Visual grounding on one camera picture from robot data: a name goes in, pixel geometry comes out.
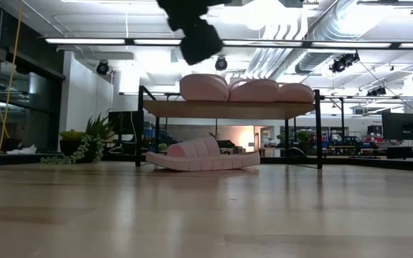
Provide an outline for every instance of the potted plant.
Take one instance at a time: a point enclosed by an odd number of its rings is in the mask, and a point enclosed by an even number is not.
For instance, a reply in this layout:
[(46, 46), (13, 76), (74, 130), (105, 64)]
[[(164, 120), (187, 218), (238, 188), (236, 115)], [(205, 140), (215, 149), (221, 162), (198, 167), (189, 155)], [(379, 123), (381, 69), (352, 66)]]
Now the potted plant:
[(73, 130), (61, 133), (63, 158), (43, 158), (41, 163), (97, 163), (103, 157), (104, 140), (110, 137), (114, 129), (113, 122), (107, 119), (108, 117), (101, 119), (101, 115), (97, 119), (90, 118), (85, 133)]
[(310, 150), (310, 133), (307, 131), (298, 131), (296, 136), (299, 141), (299, 149), (301, 149), (304, 154), (308, 155), (308, 151)]
[(71, 156), (75, 151), (77, 151), (81, 145), (81, 140), (84, 138), (84, 135), (84, 132), (77, 132), (75, 130), (61, 132), (60, 136), (62, 136), (62, 139), (60, 141), (60, 150), (63, 155)]

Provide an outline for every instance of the window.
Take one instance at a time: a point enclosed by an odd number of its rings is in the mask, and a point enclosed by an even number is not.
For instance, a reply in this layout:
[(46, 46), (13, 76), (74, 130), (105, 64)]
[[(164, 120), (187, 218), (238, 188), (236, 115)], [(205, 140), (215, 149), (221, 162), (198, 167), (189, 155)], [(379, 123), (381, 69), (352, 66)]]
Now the window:
[[(1, 64), (0, 99), (5, 100), (11, 78), (11, 63)], [(34, 72), (16, 66), (12, 80), (11, 102), (18, 102), (33, 108), (55, 110), (59, 106), (60, 87)]]
[[(6, 103), (0, 102), (0, 110), (4, 117)], [(10, 138), (20, 139), (23, 147), (36, 145), (38, 152), (54, 151), (56, 148), (54, 146), (55, 143), (52, 145), (52, 137), (49, 137), (49, 134), (52, 132), (52, 123), (54, 121), (48, 113), (9, 104), (6, 120), (7, 133)], [(0, 116), (0, 137), (1, 129), (2, 121)]]

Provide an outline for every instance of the pink curved object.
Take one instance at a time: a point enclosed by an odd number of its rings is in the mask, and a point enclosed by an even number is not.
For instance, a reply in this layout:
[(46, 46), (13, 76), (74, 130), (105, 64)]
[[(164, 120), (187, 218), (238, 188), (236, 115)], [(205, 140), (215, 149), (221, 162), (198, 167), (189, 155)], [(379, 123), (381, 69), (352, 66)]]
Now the pink curved object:
[(188, 140), (168, 147), (168, 155), (148, 152), (146, 160), (177, 171), (220, 171), (258, 165), (258, 152), (221, 155), (213, 137)]
[(274, 102), (278, 83), (269, 79), (239, 80), (229, 86), (230, 102)]
[(179, 82), (181, 96), (190, 101), (221, 101), (229, 99), (227, 82), (219, 75), (187, 75)]
[(312, 88), (302, 83), (280, 83), (278, 102), (313, 103), (315, 93)]

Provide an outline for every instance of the black metal table frame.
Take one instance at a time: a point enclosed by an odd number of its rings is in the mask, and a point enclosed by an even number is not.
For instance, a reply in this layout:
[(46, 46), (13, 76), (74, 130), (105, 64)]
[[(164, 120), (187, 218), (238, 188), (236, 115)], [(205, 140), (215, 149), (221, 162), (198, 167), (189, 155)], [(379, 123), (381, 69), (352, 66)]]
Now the black metal table frame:
[[(322, 169), (323, 168), (323, 148), (321, 145), (321, 100), (324, 99), (323, 96), (320, 95), (320, 90), (314, 90), (315, 93), (315, 121), (316, 121), (316, 168), (317, 169)], [(137, 112), (137, 126), (135, 128), (136, 130), (136, 159), (135, 159), (135, 165), (137, 167), (141, 166), (141, 161), (142, 161), (142, 156), (143, 156), (143, 144), (142, 144), (142, 139), (143, 139), (143, 129), (144, 129), (144, 95), (147, 94), (152, 100), (157, 100), (150, 92), (149, 90), (144, 87), (140, 86), (139, 91), (138, 91), (138, 112)], [(167, 99), (169, 96), (174, 96), (174, 95), (179, 95), (179, 93), (167, 93)], [(156, 133), (154, 135), (155, 137), (155, 142), (154, 142), (154, 148), (156, 150), (156, 153), (158, 152), (158, 143), (159, 143), (159, 133), (160, 133), (160, 119), (156, 117)], [(289, 139), (289, 133), (288, 130), (285, 130), (285, 139)]]

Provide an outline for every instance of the ceiling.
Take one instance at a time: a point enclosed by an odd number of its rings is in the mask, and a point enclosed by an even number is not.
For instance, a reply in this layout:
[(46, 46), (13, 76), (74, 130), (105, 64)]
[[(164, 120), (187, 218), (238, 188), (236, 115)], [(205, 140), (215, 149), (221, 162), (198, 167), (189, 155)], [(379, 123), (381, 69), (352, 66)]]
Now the ceiling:
[[(318, 2), (318, 8), (307, 11), (309, 27), (334, 0), (318, 0)], [(173, 33), (169, 29), (165, 13), (153, 3), (130, 5), (65, 3), (61, 0), (24, 0), (24, 3), (24, 22), (46, 37), (183, 37), (181, 32)], [(19, 0), (0, 0), (0, 6), (13, 15), (16, 15), (19, 10), (18, 4)], [(206, 16), (209, 23), (217, 28), (221, 38), (259, 39), (264, 36), (264, 29), (250, 29), (250, 26), (245, 24), (249, 17), (231, 19), (228, 13), (224, 15), (225, 9), (231, 8), (214, 7)], [(412, 8), (393, 8), (358, 40), (413, 41), (411, 10)], [(368, 15), (372, 14), (358, 12), (355, 15), (356, 22), (358, 23), (359, 20), (361, 23), (361, 19), (368, 19)], [(216, 57), (189, 67), (182, 62), (181, 53), (175, 47), (83, 47), (72, 50), (76, 51), (76, 57), (86, 59), (91, 64), (96, 64), (96, 59), (101, 59), (93, 58), (99, 53), (117, 52), (119, 57), (110, 59), (110, 63), (118, 70), (123, 70), (128, 63), (137, 62), (143, 70), (141, 80), (144, 85), (174, 85), (175, 81), (191, 72), (216, 72), (214, 70)], [(255, 48), (223, 49), (221, 54), (226, 56), (229, 66), (228, 70), (220, 75), (225, 76), (227, 73), (246, 70), (255, 56), (255, 51)], [(133, 55), (128, 53), (134, 54), (135, 61), (131, 59)], [(323, 89), (325, 94), (336, 92), (345, 95), (346, 92), (359, 93), (360, 88), (366, 91), (370, 87), (367, 85), (376, 82), (376, 78), (384, 79), (389, 87), (399, 91), (403, 85), (402, 78), (413, 72), (413, 52), (360, 51), (359, 55), (370, 72), (362, 64), (357, 63), (345, 72), (333, 76), (327, 69), (328, 61), (326, 61), (309, 75), (295, 75), (293, 72), (288, 72), (281, 74), (280, 79), (282, 82), (303, 82), (311, 87)], [(174, 57), (179, 59), (179, 62), (173, 63)]]

